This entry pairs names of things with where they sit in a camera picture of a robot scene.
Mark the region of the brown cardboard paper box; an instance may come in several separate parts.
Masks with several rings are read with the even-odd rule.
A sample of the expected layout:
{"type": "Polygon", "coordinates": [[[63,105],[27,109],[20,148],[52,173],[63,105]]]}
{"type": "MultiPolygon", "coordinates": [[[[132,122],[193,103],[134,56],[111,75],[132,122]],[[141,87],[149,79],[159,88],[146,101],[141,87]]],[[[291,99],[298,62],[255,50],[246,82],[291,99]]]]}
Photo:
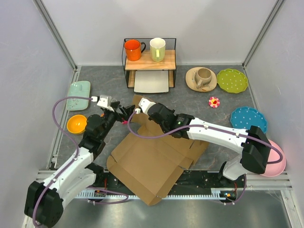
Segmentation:
{"type": "Polygon", "coordinates": [[[209,143],[162,137],[160,126],[135,114],[137,135],[129,133],[107,158],[107,169],[148,206],[165,198],[185,169],[194,165],[209,143]]]}

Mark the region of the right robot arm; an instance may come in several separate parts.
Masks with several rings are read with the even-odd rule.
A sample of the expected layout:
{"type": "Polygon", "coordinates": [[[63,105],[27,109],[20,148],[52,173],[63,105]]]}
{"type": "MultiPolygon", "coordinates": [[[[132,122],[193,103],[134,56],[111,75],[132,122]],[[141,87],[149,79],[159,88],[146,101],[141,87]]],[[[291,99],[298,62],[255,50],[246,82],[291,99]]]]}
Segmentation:
{"type": "Polygon", "coordinates": [[[175,114],[165,105],[150,101],[145,101],[140,107],[149,120],[174,138],[206,141],[237,152],[238,156],[224,163],[222,172],[217,176],[221,186],[228,187],[239,176],[249,172],[265,173],[270,142],[259,127],[236,129],[211,124],[192,115],[175,114]]]}

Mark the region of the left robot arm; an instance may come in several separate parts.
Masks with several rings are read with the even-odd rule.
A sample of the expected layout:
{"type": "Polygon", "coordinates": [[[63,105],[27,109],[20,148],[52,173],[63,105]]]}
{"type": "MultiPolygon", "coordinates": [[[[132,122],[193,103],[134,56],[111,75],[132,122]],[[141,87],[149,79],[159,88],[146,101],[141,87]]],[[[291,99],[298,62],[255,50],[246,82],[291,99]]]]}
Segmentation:
{"type": "Polygon", "coordinates": [[[55,226],[75,196],[91,185],[103,184],[103,169],[95,168],[93,161],[105,147],[104,139],[115,122],[127,121],[135,106],[112,102],[101,109],[103,116],[93,114],[87,118],[83,138],[75,144],[70,158],[42,182],[33,181],[29,185],[24,213],[32,218],[35,227],[55,226]]]}

